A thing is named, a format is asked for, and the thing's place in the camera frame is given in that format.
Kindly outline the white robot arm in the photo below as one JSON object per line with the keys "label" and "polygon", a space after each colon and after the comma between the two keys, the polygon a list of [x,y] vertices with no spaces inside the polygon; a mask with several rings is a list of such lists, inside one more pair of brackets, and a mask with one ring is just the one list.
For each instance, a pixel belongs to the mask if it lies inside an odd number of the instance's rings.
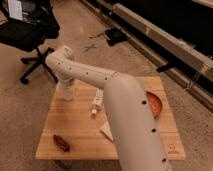
{"label": "white robot arm", "polygon": [[144,86],[134,76],[70,59],[62,46],[46,64],[103,91],[103,102],[122,171],[172,171]]}

